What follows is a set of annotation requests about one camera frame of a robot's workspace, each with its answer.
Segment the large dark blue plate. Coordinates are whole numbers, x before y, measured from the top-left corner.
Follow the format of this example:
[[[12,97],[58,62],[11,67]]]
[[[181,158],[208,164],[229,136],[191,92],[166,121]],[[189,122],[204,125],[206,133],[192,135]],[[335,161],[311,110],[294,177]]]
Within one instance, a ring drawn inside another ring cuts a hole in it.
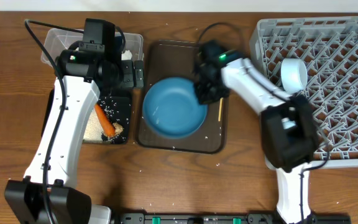
[[[142,117],[156,134],[181,139],[195,133],[204,123],[208,105],[201,105],[194,82],[181,77],[158,81],[148,90],[142,105]]]

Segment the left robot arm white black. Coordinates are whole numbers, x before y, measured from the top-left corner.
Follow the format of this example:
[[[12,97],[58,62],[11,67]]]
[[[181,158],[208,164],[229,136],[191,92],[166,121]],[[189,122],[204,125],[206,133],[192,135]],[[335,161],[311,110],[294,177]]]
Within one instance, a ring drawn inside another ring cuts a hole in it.
[[[88,18],[82,39],[48,61],[56,80],[42,139],[22,180],[4,197],[20,223],[117,223],[113,211],[76,189],[81,145],[100,94],[135,88],[124,79],[126,38],[112,22]]]

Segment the brown food scrap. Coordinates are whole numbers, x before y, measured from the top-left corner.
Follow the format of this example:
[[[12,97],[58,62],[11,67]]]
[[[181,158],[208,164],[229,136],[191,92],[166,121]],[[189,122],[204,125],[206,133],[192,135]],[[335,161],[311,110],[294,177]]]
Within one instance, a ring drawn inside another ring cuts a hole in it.
[[[121,134],[123,132],[123,130],[124,130],[124,128],[119,123],[113,123],[112,126],[114,128],[114,135],[115,136]]]

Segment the pile of white rice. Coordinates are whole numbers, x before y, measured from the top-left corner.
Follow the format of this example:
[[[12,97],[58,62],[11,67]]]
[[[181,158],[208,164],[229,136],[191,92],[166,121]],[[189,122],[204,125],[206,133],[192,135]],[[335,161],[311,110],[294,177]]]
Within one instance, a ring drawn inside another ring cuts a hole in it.
[[[102,144],[108,141],[109,138],[104,135],[103,128],[95,110],[92,110],[85,128],[83,142]]]

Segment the orange carrot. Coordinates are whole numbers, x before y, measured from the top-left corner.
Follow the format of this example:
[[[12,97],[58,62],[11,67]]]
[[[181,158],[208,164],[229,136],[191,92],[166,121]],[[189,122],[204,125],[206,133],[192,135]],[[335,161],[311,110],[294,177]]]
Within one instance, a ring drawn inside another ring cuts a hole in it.
[[[100,107],[98,104],[95,104],[94,110],[103,129],[104,135],[108,138],[113,138],[116,133],[115,127],[108,120],[102,107]]]

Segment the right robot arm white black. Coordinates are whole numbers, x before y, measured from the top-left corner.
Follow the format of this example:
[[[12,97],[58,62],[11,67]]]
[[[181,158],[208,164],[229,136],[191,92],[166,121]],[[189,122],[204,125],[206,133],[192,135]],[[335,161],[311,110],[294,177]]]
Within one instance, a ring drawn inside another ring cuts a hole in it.
[[[306,183],[318,133],[308,100],[285,93],[248,58],[215,40],[197,44],[194,60],[199,103],[214,103],[234,91],[258,115],[262,150],[277,173],[276,213],[280,222],[311,223]]]

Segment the light blue plastic cup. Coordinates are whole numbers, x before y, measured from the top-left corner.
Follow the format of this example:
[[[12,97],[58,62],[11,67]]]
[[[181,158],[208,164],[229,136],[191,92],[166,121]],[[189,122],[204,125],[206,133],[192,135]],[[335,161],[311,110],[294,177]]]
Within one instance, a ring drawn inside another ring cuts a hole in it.
[[[294,126],[296,126],[296,123],[289,118],[283,118],[282,119],[282,125],[284,129],[290,129]]]

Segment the small light blue bowl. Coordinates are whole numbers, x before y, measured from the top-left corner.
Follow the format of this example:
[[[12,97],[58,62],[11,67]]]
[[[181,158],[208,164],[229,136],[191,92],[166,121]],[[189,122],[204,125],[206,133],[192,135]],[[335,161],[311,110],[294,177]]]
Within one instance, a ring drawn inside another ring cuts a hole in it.
[[[306,88],[308,75],[305,63],[296,58],[285,58],[282,61],[281,81],[288,94],[294,94]]]

